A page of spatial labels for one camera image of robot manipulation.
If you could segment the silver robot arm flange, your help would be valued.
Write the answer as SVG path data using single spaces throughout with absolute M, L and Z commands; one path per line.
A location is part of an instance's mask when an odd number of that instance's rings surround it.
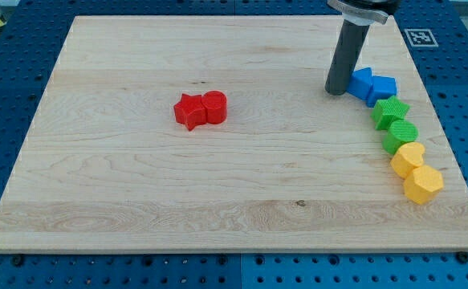
M 328 6 L 357 26 L 369 26 L 374 22 L 386 24 L 400 4 L 401 0 L 327 0 Z

